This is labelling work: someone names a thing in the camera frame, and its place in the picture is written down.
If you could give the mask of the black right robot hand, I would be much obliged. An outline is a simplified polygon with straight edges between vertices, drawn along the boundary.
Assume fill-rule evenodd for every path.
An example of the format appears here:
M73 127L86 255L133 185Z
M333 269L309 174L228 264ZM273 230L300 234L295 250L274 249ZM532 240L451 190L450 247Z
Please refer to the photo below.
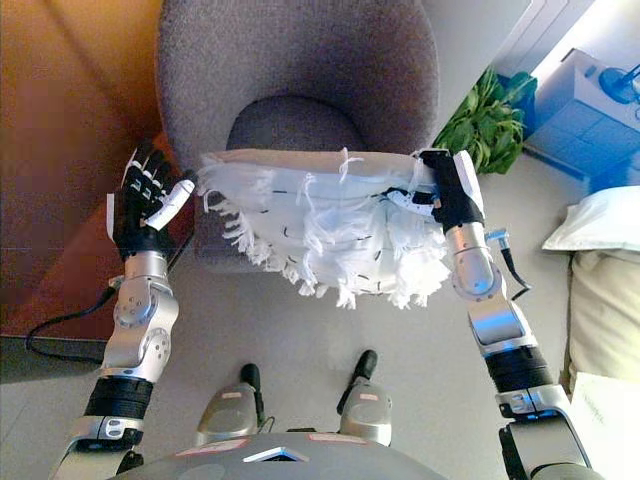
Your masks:
M429 190L389 188L382 196L411 213L431 217L446 234L453 228L485 227L484 201L475 166L466 150L423 149L415 154L434 181Z

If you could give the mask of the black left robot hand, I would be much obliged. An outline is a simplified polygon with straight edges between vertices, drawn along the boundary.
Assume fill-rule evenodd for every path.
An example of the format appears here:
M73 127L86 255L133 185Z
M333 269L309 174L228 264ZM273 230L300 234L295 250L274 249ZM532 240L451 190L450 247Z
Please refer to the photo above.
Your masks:
M164 153L149 140L141 142L125 166L119 188L107 195L107 234L120 258L152 251L171 259L177 247L169 224L195 187L193 171L173 177Z

